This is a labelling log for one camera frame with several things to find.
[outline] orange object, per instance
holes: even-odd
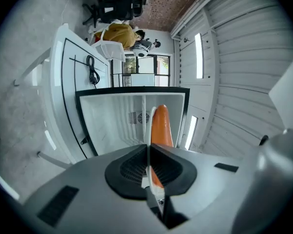
[[[151,129],[151,143],[173,147],[169,113],[165,105],[159,106],[154,113]],[[155,185],[164,188],[153,169],[151,169],[151,176]]]
[[[94,41],[95,43],[101,40],[100,37],[97,37],[97,36],[95,36],[95,37],[96,37],[96,40]]]

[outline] fan vent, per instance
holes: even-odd
[[[137,124],[137,114],[136,112],[131,112],[128,114],[129,124]]]
[[[146,114],[146,123],[148,123],[149,118],[150,118],[150,116],[148,114]],[[142,124],[142,113],[138,115],[138,121]]]

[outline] black cable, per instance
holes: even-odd
[[[100,76],[99,76],[99,74],[97,73],[97,71],[94,68],[94,58],[93,58],[93,56],[88,55],[87,59],[86,59],[86,63],[87,63],[87,66],[90,69],[89,81],[90,81],[91,84],[94,85],[95,88],[97,88],[96,85],[100,81]]]

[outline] white paneled wall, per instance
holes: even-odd
[[[203,79],[196,79],[197,33]],[[276,0],[211,0],[178,36],[180,86],[191,89],[181,147],[191,115],[200,118],[190,149],[208,154],[242,158],[264,135],[283,131],[268,92],[293,60],[293,26]]]

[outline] concrete floor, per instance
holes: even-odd
[[[37,151],[68,162],[45,137],[37,89],[13,86],[13,80],[51,46],[61,23],[89,37],[82,25],[89,14],[82,4],[94,0],[70,0],[65,8],[67,1],[20,0],[0,29],[0,175],[20,194],[21,203],[63,171],[38,158]]]

